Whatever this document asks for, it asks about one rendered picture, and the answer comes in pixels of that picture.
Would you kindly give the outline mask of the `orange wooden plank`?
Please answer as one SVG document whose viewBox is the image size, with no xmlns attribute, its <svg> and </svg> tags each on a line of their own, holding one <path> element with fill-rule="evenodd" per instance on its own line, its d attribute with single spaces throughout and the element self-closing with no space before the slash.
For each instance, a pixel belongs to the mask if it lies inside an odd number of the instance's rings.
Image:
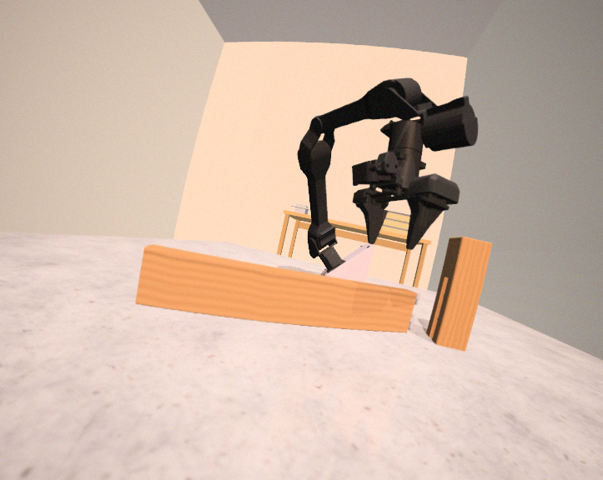
<svg viewBox="0 0 603 480">
<path fill-rule="evenodd" d="M 407 333 L 419 292 L 145 246 L 137 304 L 319 328 Z"/>
</svg>

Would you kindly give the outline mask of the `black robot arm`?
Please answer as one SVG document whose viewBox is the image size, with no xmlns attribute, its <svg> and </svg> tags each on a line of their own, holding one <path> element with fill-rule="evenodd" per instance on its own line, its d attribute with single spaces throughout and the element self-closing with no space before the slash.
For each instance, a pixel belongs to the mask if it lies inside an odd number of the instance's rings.
<svg viewBox="0 0 603 480">
<path fill-rule="evenodd" d="M 388 151 L 393 148 L 412 148 L 422 155 L 423 146 L 438 152 L 474 146 L 477 141 L 478 120 L 469 104 L 469 96 L 437 106 L 421 92 L 418 82 L 409 77 L 384 80 L 358 101 L 314 116 L 309 130 L 300 141 L 297 157 L 309 188 L 309 255 L 313 259 L 319 257 L 327 273 L 346 262 L 333 247 L 338 243 L 336 228 L 328 220 L 326 175 L 335 143 L 335 129 L 361 120 L 389 118 L 402 120 L 390 120 L 380 129 L 389 137 Z M 410 120 L 412 118 L 417 119 Z M 318 140 L 322 133 L 323 140 Z M 376 190 L 376 184 L 399 178 L 398 161 L 394 152 L 382 152 L 377 159 L 353 165 L 353 186 L 369 185 L 369 189 Z"/>
</svg>

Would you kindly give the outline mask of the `wooden post with vertical slot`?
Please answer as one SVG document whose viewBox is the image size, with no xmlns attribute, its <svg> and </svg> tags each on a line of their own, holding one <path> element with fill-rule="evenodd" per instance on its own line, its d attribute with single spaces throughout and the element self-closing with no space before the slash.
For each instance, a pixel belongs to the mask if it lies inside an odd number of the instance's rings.
<svg viewBox="0 0 603 480">
<path fill-rule="evenodd" d="M 465 351 L 474 323 L 492 243 L 450 237 L 427 336 Z"/>
</svg>

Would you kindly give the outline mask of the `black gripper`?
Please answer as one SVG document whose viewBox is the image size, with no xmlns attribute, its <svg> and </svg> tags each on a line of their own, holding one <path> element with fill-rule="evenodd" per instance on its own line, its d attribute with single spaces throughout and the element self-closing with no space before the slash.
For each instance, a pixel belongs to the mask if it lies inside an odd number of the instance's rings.
<svg viewBox="0 0 603 480">
<path fill-rule="evenodd" d="M 354 193 L 352 203 L 364 214 L 368 243 L 375 244 L 379 231 L 389 211 L 385 210 L 389 202 L 405 201 L 410 208 L 410 224 L 407 233 L 406 249 L 413 250 L 425 232 L 431 227 L 450 204 L 457 204 L 460 190 L 456 182 L 437 173 L 419 177 L 426 163 L 418 150 L 402 147 L 393 148 L 399 159 L 400 176 L 391 178 L 391 182 L 376 184 L 378 190 L 368 187 Z M 391 185 L 399 184 L 400 187 Z M 393 196 L 393 197 L 392 197 Z"/>
</svg>

